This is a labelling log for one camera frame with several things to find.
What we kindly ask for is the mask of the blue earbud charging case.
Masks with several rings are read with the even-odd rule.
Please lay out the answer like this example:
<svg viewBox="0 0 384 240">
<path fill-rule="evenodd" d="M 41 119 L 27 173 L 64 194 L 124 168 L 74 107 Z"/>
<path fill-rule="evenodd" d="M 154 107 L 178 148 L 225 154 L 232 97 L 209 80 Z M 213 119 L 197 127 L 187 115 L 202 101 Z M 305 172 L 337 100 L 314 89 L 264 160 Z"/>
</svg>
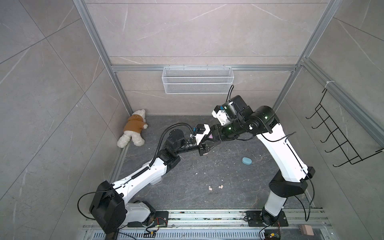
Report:
<svg viewBox="0 0 384 240">
<path fill-rule="evenodd" d="M 250 158 L 247 158 L 247 157 L 243 157 L 242 158 L 242 163 L 245 164 L 245 165 L 251 165 L 252 164 L 252 159 Z"/>
</svg>

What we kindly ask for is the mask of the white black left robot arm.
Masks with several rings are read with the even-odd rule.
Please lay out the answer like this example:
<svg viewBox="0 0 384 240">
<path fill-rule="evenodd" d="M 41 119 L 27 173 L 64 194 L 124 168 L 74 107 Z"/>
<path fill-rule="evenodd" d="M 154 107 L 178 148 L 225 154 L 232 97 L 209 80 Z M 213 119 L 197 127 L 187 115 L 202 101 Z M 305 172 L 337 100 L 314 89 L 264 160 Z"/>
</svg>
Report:
<svg viewBox="0 0 384 240">
<path fill-rule="evenodd" d="M 178 123 L 166 128 L 160 137 L 154 157 L 131 175 L 114 183 L 102 182 L 91 192 L 90 220 L 96 221 L 105 234 L 118 232 L 121 225 L 150 225 L 156 210 L 148 202 L 132 203 L 131 199 L 149 184 L 157 184 L 181 160 L 180 154 L 198 151 L 201 156 L 218 145 L 224 136 L 220 124 L 209 126 Z"/>
</svg>

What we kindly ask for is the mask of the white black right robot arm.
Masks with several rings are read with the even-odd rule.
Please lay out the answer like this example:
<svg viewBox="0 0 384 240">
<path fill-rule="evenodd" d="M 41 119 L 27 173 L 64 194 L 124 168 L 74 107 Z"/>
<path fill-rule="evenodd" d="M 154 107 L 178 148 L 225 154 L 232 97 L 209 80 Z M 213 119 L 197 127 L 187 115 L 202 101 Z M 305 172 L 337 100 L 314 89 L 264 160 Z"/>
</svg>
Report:
<svg viewBox="0 0 384 240">
<path fill-rule="evenodd" d="M 269 197 L 261 212 L 263 224 L 273 225 L 287 199 L 305 193 L 315 169 L 308 167 L 297 155 L 272 108 L 261 106 L 253 111 L 249 106 L 237 107 L 234 102 L 229 102 L 216 106 L 212 115 L 220 122 L 211 128 L 214 140 L 237 140 L 241 134 L 250 133 L 264 144 L 278 165 L 279 170 L 269 184 Z"/>
</svg>

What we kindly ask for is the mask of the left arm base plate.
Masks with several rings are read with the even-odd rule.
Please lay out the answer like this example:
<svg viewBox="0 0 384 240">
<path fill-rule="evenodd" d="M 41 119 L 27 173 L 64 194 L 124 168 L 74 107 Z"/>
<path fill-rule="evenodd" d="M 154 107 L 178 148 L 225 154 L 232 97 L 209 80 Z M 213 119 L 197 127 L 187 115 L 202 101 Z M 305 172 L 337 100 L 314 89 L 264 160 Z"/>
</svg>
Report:
<svg viewBox="0 0 384 240">
<path fill-rule="evenodd" d="M 169 218 L 169 211 L 157 211 L 152 217 L 150 216 L 149 220 L 145 220 L 144 222 L 130 222 L 128 223 L 128 228 L 141 228 L 141 227 L 148 227 L 148 226 L 154 226 L 157 222 L 160 224 L 164 224 L 165 222 L 168 222 Z"/>
</svg>

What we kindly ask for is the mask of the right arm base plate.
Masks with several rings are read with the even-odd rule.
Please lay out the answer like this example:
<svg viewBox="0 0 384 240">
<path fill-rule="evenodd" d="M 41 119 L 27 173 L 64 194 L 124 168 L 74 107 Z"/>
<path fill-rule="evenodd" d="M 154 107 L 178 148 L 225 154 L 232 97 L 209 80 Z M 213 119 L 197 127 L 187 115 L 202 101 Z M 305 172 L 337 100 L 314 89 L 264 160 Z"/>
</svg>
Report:
<svg viewBox="0 0 384 240">
<path fill-rule="evenodd" d="M 246 211 L 244 221 L 248 223 L 249 227 L 289 226 L 284 211 L 281 211 L 277 216 L 272 216 L 266 211 Z"/>
</svg>

